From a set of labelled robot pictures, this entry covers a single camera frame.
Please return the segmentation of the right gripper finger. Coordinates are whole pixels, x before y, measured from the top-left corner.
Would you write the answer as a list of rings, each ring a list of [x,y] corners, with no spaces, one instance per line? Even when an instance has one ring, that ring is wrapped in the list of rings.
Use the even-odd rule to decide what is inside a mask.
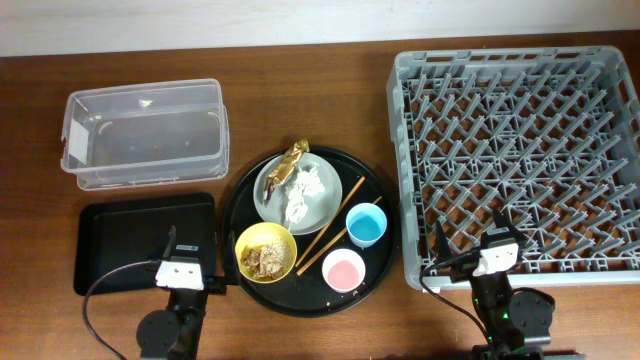
[[[452,258],[451,250],[449,248],[448,238],[443,230],[440,221],[435,224],[436,235],[436,251],[437,259],[439,263],[447,262]]]
[[[495,224],[495,228],[491,231],[492,236],[498,236],[501,239],[518,239],[520,237],[520,232],[500,211],[493,209],[492,217]]]

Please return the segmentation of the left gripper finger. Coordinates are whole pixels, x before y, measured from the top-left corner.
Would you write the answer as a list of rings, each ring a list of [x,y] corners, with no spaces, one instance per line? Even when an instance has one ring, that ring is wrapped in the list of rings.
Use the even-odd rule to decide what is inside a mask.
[[[235,255],[235,243],[235,233],[233,230],[230,230],[224,245],[223,257],[224,279],[227,285],[238,285],[240,282],[240,274]]]
[[[164,258],[165,259],[170,259],[171,258],[171,254],[172,254],[172,252],[173,252],[173,250],[174,250],[174,248],[176,246],[176,227],[175,226],[172,226],[170,228],[168,237],[169,237],[169,241],[168,241],[168,244],[167,244],[167,246],[165,248],[165,251],[164,251]]]

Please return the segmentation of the food scraps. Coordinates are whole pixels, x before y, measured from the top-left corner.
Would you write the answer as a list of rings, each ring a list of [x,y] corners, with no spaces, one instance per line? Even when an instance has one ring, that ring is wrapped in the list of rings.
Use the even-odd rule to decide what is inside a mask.
[[[250,277],[260,281],[281,278],[291,262],[292,253],[287,244],[281,241],[249,248],[241,259]]]

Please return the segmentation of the yellow bowl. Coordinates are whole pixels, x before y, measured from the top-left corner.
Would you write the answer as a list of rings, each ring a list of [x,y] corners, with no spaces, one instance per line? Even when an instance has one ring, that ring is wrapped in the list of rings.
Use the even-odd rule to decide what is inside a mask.
[[[249,248],[269,244],[275,241],[281,241],[287,244],[292,253],[291,265],[289,266],[287,272],[277,280],[254,280],[250,277],[250,275],[248,274],[248,270],[241,263],[243,255]],[[239,271],[244,278],[259,284],[270,284],[280,281],[292,270],[297,258],[297,243],[293,235],[283,226],[276,223],[263,222],[252,225],[242,232],[235,244],[235,255],[237,258]]]

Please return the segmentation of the blue cup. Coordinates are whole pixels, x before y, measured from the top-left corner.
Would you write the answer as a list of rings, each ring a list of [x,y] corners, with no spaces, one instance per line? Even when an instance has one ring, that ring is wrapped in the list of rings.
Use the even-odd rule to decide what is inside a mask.
[[[384,211],[373,203],[360,203],[346,216],[350,240],[360,248],[369,248],[382,238],[388,225]]]

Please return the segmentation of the pink cup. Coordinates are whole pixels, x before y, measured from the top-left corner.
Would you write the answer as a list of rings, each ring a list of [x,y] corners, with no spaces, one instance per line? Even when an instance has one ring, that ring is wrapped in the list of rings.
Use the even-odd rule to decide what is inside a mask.
[[[327,285],[338,293],[354,291],[364,281],[366,265],[353,250],[341,248],[331,251],[323,261],[322,276]]]

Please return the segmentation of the wooden chopstick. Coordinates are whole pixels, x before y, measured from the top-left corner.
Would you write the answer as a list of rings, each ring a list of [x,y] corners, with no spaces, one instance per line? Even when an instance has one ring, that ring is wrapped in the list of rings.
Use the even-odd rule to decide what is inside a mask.
[[[379,206],[379,203],[381,201],[382,197],[379,196],[376,200],[369,203],[373,203]],[[387,214],[383,206],[379,207],[384,211],[388,220],[388,225],[386,228],[386,232],[384,233],[382,238],[378,240],[374,245],[369,248],[360,248],[350,240],[346,229],[346,216],[349,212],[348,210],[344,217],[344,227],[339,230],[326,244],[324,244],[310,259],[308,259],[303,265],[301,265],[299,269],[295,271],[295,274],[297,276],[301,276],[312,266],[314,266],[316,262],[327,255],[330,250],[336,250],[338,245],[342,244],[347,245],[348,249],[356,250],[356,253],[362,255],[364,258],[364,263],[373,267],[374,274],[376,276],[384,276],[388,272],[390,266],[393,264],[393,257],[395,255],[395,244],[393,227],[389,220],[389,215]]]
[[[306,256],[310,253],[310,251],[313,249],[313,247],[318,243],[318,241],[320,240],[320,238],[324,235],[324,233],[329,229],[329,227],[331,226],[331,224],[333,223],[333,221],[336,219],[337,215],[341,212],[341,210],[346,206],[346,204],[349,202],[349,200],[353,197],[353,195],[359,190],[359,188],[363,185],[363,183],[365,182],[366,177],[362,176],[360,177],[360,179],[356,182],[356,184],[353,186],[353,188],[349,191],[349,193],[346,195],[346,197],[342,200],[336,214],[329,220],[329,222],[318,232],[318,234],[315,236],[315,238],[312,240],[312,242],[310,243],[310,245],[307,247],[307,249],[303,252],[303,254],[299,257],[299,259],[297,260],[295,267],[299,267],[302,264],[302,261],[306,258]]]

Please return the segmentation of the grey plate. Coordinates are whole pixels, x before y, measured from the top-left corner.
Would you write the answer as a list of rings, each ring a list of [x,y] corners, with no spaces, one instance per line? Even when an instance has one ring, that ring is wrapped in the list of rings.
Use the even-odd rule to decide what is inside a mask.
[[[298,170],[315,166],[319,177],[325,186],[325,191],[316,196],[306,197],[305,203],[309,209],[305,217],[297,224],[287,228],[293,235],[306,235],[323,228],[336,214],[342,201],[342,183],[336,169],[324,158],[305,153],[293,174],[284,185],[278,187],[268,204],[263,200],[263,188],[268,174],[281,160],[282,155],[270,160],[259,172],[253,186],[253,201],[259,216],[266,222],[273,222],[284,226],[284,212],[287,205],[286,186],[292,182]]]

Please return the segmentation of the gold foil wrapper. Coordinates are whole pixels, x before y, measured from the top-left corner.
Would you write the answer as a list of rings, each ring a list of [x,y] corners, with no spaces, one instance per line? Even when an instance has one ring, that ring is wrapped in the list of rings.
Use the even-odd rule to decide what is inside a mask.
[[[268,204],[275,190],[284,185],[293,174],[302,156],[310,151],[306,138],[289,147],[275,168],[268,174],[263,188],[263,200]]]

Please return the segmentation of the white tissue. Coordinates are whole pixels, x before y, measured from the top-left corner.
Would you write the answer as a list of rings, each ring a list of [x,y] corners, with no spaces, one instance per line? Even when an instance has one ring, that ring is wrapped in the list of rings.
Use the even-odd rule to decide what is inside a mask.
[[[306,197],[316,196],[325,191],[318,169],[315,166],[298,170],[292,182],[286,186],[287,205],[285,208],[284,225],[289,228],[299,223],[308,212]]]

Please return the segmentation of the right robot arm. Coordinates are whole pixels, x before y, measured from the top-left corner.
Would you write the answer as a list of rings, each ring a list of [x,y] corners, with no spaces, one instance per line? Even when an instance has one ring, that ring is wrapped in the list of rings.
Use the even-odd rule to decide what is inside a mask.
[[[527,236],[499,211],[495,227],[481,234],[480,244],[453,255],[440,223],[435,225],[437,261],[425,269],[447,269],[453,283],[471,285],[473,313],[446,299],[441,301],[469,317],[487,344],[472,349],[474,359],[542,359],[541,347],[551,342],[555,299],[537,289],[514,288],[508,273],[522,261]]]

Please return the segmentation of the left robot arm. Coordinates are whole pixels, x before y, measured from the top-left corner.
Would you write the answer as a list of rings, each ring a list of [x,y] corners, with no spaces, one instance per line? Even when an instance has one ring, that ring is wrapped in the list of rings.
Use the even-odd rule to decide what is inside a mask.
[[[177,229],[171,227],[168,244],[155,270],[154,283],[169,293],[168,304],[147,314],[139,323],[136,341],[145,360],[194,359],[208,297],[224,295],[237,286],[237,261],[229,254],[223,259],[224,274],[208,276],[203,270],[207,253],[200,245],[180,245]]]

